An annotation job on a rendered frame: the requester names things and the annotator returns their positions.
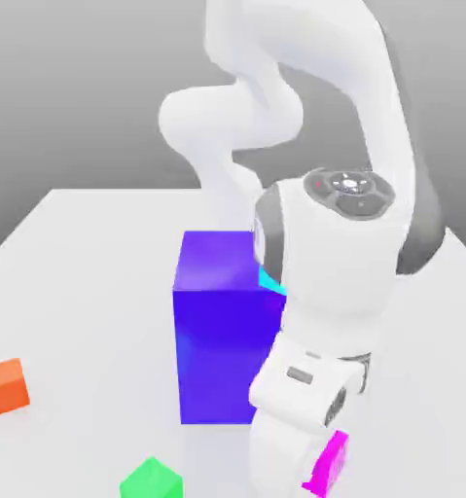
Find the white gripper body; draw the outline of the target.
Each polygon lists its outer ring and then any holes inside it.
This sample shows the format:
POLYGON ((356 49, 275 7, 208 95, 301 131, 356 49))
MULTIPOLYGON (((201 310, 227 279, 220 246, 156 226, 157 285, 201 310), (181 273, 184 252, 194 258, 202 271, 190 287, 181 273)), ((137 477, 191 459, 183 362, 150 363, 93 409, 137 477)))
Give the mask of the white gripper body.
POLYGON ((249 439, 249 469, 257 498, 301 498, 326 432, 310 434, 258 410, 249 439))

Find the small magenta cube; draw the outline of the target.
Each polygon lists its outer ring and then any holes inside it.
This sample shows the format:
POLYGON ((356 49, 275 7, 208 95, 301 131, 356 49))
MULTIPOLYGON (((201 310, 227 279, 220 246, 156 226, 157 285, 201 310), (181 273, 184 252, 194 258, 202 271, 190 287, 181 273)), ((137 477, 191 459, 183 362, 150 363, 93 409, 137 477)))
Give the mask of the small magenta cube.
POLYGON ((345 464, 348 439, 349 436, 343 431, 334 433, 314 463, 310 479, 302 483, 302 489, 318 498, 327 498, 345 464))

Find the small green cube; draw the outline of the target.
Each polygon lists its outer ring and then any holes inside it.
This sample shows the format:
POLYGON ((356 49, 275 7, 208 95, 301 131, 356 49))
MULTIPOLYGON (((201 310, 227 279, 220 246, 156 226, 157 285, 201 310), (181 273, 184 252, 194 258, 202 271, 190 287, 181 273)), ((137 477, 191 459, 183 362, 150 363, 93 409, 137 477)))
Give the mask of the small green cube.
POLYGON ((184 498, 183 480, 151 457, 121 482, 120 498, 184 498))

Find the small cyan cube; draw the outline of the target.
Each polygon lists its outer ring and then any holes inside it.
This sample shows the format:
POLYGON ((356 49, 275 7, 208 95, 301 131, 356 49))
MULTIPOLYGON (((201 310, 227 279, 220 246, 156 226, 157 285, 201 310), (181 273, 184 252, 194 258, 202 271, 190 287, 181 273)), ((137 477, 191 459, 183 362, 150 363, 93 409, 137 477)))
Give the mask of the small cyan cube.
POLYGON ((280 285, 276 280, 267 274, 262 266, 259 266, 259 279, 258 283, 260 287, 273 291, 274 293, 286 296, 286 289, 280 285))

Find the small orange cube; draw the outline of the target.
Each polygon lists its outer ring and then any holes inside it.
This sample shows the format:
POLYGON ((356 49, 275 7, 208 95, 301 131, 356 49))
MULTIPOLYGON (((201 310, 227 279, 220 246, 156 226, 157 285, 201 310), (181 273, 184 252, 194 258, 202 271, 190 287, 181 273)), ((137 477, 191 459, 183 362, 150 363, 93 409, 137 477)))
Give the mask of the small orange cube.
POLYGON ((20 359, 0 362, 0 414, 29 404, 30 398, 20 359))

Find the large blue box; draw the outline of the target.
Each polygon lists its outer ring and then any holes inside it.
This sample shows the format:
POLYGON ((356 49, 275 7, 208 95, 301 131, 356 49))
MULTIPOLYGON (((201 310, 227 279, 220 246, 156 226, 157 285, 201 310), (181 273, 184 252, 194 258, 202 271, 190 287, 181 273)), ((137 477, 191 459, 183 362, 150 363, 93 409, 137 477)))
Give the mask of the large blue box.
POLYGON ((172 289, 180 419, 248 424, 285 297, 260 284, 250 231, 185 231, 172 289))

